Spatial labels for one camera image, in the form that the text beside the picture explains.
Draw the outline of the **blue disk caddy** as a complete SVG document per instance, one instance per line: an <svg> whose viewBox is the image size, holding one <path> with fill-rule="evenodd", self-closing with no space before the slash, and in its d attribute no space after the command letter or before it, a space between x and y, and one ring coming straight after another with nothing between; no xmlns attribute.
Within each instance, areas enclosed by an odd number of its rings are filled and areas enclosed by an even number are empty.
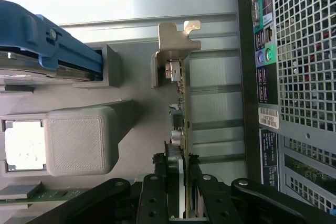
<svg viewBox="0 0 336 224"><path fill-rule="evenodd" d="M100 78L102 55L42 15L0 0L0 50L35 58L46 70L70 67Z"/></svg>

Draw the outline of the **grey plastic parts rack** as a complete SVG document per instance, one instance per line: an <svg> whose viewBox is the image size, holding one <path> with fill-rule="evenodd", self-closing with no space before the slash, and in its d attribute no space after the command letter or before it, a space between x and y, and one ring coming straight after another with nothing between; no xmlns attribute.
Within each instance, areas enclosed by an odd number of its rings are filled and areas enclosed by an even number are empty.
<svg viewBox="0 0 336 224"><path fill-rule="evenodd" d="M173 86L151 86L153 42L111 45L121 61L118 88L87 89L83 83L38 86L0 94L0 198L29 187L93 188L110 178L134 181L153 172L152 156L170 139ZM6 121L42 121L46 169L8 172Z"/></svg>

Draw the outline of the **open PC case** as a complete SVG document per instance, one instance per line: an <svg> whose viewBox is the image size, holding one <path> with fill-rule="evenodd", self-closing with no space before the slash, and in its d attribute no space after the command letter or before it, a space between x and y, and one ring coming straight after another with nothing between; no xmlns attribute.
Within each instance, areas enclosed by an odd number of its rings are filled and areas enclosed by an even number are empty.
<svg viewBox="0 0 336 224"><path fill-rule="evenodd" d="M336 0L237 0L248 177L336 216Z"/></svg>

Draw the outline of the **silver hard disk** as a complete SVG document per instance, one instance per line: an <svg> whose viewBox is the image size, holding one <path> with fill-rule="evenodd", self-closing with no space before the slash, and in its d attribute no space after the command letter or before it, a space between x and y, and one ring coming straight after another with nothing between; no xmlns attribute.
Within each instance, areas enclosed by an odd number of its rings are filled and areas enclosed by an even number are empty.
<svg viewBox="0 0 336 224"><path fill-rule="evenodd" d="M39 85L93 81L95 75L59 65L51 70L42 67L38 60L9 51L0 51L0 85Z"/></svg>

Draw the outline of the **silver CPU chip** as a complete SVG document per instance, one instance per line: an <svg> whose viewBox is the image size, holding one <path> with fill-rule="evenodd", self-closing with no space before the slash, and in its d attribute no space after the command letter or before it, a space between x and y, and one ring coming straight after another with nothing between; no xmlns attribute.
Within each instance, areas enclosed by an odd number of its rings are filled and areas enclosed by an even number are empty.
<svg viewBox="0 0 336 224"><path fill-rule="evenodd" d="M42 121L6 121L4 133L8 172L46 169Z"/></svg>

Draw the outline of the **green RAM stick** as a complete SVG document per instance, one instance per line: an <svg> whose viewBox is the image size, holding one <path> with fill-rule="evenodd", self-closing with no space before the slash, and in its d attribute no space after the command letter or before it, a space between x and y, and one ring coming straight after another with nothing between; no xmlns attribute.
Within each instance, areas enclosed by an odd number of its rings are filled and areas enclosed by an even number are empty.
<svg viewBox="0 0 336 224"><path fill-rule="evenodd" d="M20 205L42 202L64 202L71 200L88 190L89 188L41 189L27 199L0 200L0 206L8 204Z"/></svg>

